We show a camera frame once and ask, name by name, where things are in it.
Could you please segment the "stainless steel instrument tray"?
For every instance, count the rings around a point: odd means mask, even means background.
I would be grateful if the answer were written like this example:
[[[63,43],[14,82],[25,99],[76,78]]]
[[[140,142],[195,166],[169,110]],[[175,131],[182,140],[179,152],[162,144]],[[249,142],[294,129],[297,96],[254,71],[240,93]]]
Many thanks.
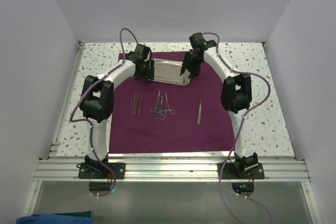
[[[154,58],[155,82],[186,86],[189,84],[189,72],[186,70],[181,75],[182,62],[176,60]]]

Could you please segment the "steel tweezers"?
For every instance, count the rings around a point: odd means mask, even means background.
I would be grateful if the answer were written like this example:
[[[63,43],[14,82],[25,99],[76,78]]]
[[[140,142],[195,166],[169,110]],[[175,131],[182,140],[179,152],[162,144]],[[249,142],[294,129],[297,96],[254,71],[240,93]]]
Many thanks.
[[[133,100],[133,115],[136,115],[137,104],[138,104],[138,93],[135,93]]]
[[[132,116],[135,114],[135,106],[136,106],[136,94],[134,94],[131,98],[131,106],[132,106]]]
[[[138,115],[141,114],[141,105],[142,105],[142,98],[143,98],[143,94],[139,93],[139,107],[138,107]]]

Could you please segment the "steel clamp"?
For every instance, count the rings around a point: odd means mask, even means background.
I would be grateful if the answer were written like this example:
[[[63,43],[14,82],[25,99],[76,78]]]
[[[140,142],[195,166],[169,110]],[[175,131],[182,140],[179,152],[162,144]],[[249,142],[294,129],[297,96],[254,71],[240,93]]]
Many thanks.
[[[159,103],[159,99],[160,99],[160,93],[161,93],[161,91],[159,90],[158,93],[157,93],[157,96],[156,96],[155,104],[154,104],[153,107],[150,108],[150,112],[151,112],[151,113],[155,113],[156,110],[157,110],[158,103]]]

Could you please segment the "purple surgical cloth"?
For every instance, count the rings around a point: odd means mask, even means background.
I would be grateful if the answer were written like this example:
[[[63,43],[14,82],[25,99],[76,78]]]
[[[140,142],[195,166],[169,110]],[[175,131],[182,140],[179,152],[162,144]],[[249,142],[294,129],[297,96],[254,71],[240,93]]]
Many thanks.
[[[227,111],[221,104],[223,82],[207,63],[201,73],[186,86],[133,80],[122,82],[114,91],[109,152],[171,153],[228,151],[234,143],[234,131]],[[158,91],[165,92],[175,115],[167,113],[164,120],[155,120],[154,106]],[[141,114],[132,116],[131,98],[142,93]],[[197,124],[202,100],[201,122]]]

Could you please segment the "steel forceps with ring handles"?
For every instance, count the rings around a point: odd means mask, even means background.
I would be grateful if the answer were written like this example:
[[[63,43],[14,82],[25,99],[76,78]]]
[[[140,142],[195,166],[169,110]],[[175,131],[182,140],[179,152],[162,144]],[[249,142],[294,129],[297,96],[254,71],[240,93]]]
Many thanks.
[[[175,110],[170,108],[167,92],[165,92],[165,109],[163,111],[163,114],[166,115],[167,113],[169,113],[170,115],[175,115]]]

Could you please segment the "steel scissors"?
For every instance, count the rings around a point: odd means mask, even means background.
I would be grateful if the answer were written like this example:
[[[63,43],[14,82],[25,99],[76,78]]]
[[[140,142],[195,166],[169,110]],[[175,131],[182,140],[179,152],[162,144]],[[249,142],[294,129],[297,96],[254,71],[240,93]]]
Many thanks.
[[[165,115],[163,114],[163,97],[160,98],[160,103],[158,107],[154,110],[154,119],[155,120],[164,120]]]

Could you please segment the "steel scalpel handle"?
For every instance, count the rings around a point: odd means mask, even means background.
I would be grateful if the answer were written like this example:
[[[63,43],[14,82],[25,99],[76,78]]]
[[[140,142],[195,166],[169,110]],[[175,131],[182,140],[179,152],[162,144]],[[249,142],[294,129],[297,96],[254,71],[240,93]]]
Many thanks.
[[[197,115],[197,124],[198,125],[201,122],[201,114],[202,114],[202,100],[200,100],[199,108],[198,108],[198,115]]]

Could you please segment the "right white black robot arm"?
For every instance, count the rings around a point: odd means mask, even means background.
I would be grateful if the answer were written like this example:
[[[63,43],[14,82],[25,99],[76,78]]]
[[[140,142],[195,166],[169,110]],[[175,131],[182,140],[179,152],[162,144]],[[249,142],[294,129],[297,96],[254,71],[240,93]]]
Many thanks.
[[[249,122],[243,115],[252,101],[251,76],[248,73],[234,71],[221,56],[211,56],[208,49],[218,48],[214,40],[207,41],[202,33],[189,37],[192,49],[185,53],[180,75],[189,72],[189,78],[200,75],[201,64],[207,63],[223,81],[220,102],[229,113],[234,135],[234,162],[224,161],[218,172],[220,179],[247,179],[258,166],[258,157],[250,147],[251,133]]]

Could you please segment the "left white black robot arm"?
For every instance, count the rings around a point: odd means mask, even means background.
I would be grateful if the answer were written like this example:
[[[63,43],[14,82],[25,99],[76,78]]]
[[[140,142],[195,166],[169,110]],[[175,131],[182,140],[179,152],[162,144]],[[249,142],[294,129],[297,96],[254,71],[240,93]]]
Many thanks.
[[[122,82],[132,77],[135,80],[154,79],[154,61],[150,47],[137,44],[135,50],[123,55],[116,66],[99,76],[85,78],[82,94],[75,108],[80,109],[83,118],[90,125],[89,152],[85,164],[97,178],[104,178],[109,165],[103,160],[107,157],[107,120],[114,109],[114,91]]]

